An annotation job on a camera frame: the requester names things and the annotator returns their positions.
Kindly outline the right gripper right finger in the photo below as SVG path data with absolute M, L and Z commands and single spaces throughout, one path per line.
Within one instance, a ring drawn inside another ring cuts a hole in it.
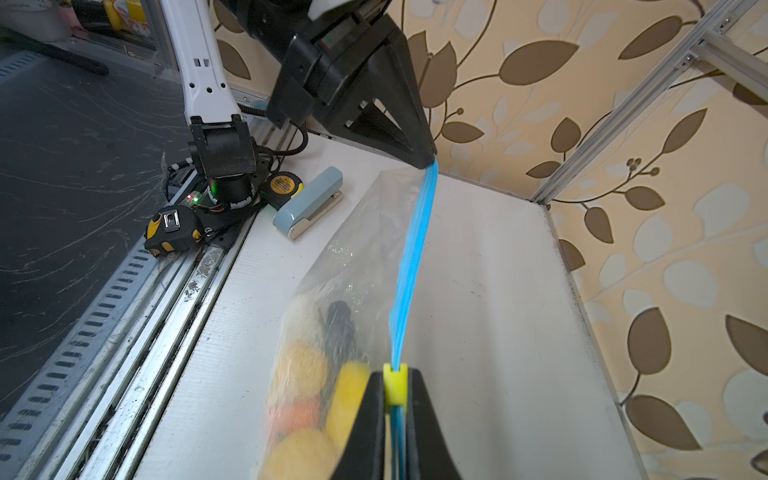
M 422 373 L 410 368 L 405 414 L 405 479 L 460 480 Z

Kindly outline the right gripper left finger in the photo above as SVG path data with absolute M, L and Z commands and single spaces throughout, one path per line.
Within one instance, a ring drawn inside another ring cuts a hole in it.
M 349 439 L 332 480 L 382 480 L 385 473 L 386 398 L 383 374 L 368 380 Z

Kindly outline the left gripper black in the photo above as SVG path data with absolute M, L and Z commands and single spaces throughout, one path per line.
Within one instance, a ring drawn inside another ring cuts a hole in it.
M 313 116 L 328 133 L 417 169 L 435 162 L 407 40 L 387 1 L 225 1 L 279 61 L 266 117 Z

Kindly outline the yellow red toy peach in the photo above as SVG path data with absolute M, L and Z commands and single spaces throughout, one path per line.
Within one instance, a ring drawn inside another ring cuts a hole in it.
M 270 451 L 259 479 L 329 479 L 338 459 L 338 449 L 324 432 L 296 430 Z

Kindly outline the orange toy tangerine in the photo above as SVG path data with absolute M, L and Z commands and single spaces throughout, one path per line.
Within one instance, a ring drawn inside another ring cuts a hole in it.
M 321 399 L 319 395 L 287 404 L 272 405 L 266 410 L 268 443 L 274 445 L 296 430 L 316 428 L 320 422 Z

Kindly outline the small yellow toy fruit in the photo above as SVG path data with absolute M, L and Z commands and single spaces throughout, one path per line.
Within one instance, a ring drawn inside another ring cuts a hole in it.
M 328 360 L 322 350 L 305 341 L 289 342 L 277 357 L 268 401 L 287 403 L 318 395 L 327 375 Z

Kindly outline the dark toy eggplant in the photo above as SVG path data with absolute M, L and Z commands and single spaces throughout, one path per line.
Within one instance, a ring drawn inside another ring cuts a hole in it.
M 324 350 L 334 367 L 352 359 L 357 351 L 357 332 L 351 315 L 351 308 L 343 300 L 332 302 L 327 310 Z

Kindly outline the clear zip bag blue zipper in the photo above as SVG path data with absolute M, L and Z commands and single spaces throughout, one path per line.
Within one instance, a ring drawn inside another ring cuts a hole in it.
M 328 375 L 318 394 L 321 415 L 314 429 L 325 433 L 326 417 L 342 366 L 350 361 L 367 364 L 371 375 L 383 374 L 387 403 L 386 451 L 388 448 L 395 451 L 393 466 L 397 475 L 405 471 L 406 405 L 392 402 L 390 393 L 408 388 L 409 368 L 402 360 L 402 348 L 437 180 L 436 166 L 381 172 L 332 235 L 293 295 L 310 296 L 322 314 L 323 338 L 316 347 L 327 356 Z M 352 310 L 357 351 L 352 359 L 334 367 L 324 350 L 324 329 L 328 307 L 338 300 L 345 301 Z M 266 420 L 265 425 L 267 444 L 255 470 L 257 478 L 267 455 L 284 439 L 270 445 Z

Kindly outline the yellow toy lemon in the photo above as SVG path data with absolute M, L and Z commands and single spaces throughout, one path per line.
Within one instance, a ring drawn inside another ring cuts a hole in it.
M 371 368 L 359 361 L 345 363 L 338 374 L 324 431 L 339 451 L 349 439 L 370 375 Z

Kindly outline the beige toy potato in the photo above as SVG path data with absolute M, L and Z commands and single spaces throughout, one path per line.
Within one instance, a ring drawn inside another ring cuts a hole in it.
M 282 337 L 286 342 L 320 345 L 323 338 L 322 314 L 313 298 L 300 294 L 288 302 L 282 317 Z

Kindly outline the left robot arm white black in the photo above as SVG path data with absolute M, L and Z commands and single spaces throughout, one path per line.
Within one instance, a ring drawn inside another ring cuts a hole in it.
M 319 122 L 331 135 L 416 168 L 436 161 L 407 40 L 384 1 L 228 1 L 225 9 L 280 63 L 266 118 Z M 228 86 L 208 5 L 162 5 L 184 88 L 193 162 L 214 197 L 237 205 L 259 168 Z

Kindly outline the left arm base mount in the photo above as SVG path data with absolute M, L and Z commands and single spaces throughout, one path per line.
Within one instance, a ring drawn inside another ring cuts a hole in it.
M 196 213 L 204 228 L 204 238 L 198 245 L 218 239 L 268 205 L 259 194 L 259 186 L 271 174 L 280 171 L 283 160 L 284 156 L 278 152 L 257 146 L 255 165 L 246 173 L 197 180 L 189 192 L 165 207 L 184 205 Z

